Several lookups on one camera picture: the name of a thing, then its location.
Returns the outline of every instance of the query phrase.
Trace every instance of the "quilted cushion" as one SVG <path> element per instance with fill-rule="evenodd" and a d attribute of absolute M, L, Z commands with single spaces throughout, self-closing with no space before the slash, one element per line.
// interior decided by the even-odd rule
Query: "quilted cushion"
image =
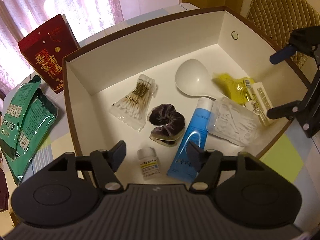
<path fill-rule="evenodd" d="M 306 0 L 252 0 L 247 19 L 283 48 L 293 29 L 320 25 L 319 13 Z M 297 52 L 299 68 L 308 56 Z"/>

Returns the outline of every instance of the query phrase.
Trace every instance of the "cotton swab pack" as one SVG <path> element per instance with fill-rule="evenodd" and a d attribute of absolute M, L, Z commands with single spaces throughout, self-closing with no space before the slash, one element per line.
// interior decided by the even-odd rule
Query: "cotton swab pack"
<path fill-rule="evenodd" d="M 155 92 L 155 80 L 141 74 L 135 90 L 113 104 L 109 112 L 133 129 L 141 131 L 146 124 L 147 110 Z"/>
<path fill-rule="evenodd" d="M 219 98 L 213 103 L 207 130 L 236 145 L 246 146 L 255 140 L 259 127 L 255 113 L 229 98 Z"/>

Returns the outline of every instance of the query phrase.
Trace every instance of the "cardboard box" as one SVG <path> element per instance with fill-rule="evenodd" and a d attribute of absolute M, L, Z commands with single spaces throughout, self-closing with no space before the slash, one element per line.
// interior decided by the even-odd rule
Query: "cardboard box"
<path fill-rule="evenodd" d="M 149 138 L 147 122 L 139 133 L 108 111 L 135 88 L 140 73 L 154 78 L 158 93 L 150 111 L 160 104 L 173 104 L 188 125 L 198 98 L 182 94 L 175 86 L 175 73 L 186 60 L 195 58 L 209 71 L 234 78 L 251 77 L 262 82 L 273 106 L 301 100 L 307 79 L 291 61 L 272 65 L 270 55 L 280 49 L 253 24 L 226 7 L 206 8 L 167 15 L 110 34 L 64 58 L 65 102 L 71 137 L 77 155 L 111 149 L 119 140 L 127 155 L 116 175 L 125 186 L 142 183 L 137 150 L 153 147 L 162 165 L 162 177 L 148 183 L 180 183 L 166 176 L 177 147 L 164 147 Z M 288 120 L 276 120 L 247 147 L 208 135 L 205 149 L 225 155 L 267 151 L 287 128 Z"/>

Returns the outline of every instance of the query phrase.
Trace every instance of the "curtain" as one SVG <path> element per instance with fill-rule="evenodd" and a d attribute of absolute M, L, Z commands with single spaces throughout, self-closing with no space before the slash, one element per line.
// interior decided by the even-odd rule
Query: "curtain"
<path fill-rule="evenodd" d="M 119 0 L 0 0 L 0 98 L 33 72 L 18 41 L 57 14 L 78 41 L 123 21 Z"/>

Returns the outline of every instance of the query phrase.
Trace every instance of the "purple scrunchie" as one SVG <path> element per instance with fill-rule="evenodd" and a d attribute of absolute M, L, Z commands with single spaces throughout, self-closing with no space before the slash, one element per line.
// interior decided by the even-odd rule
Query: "purple scrunchie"
<path fill-rule="evenodd" d="M 151 136 L 158 140 L 175 141 L 182 135 L 185 127 L 183 115 L 170 104 L 153 108 L 148 120 L 154 125 L 162 125 L 151 132 Z"/>

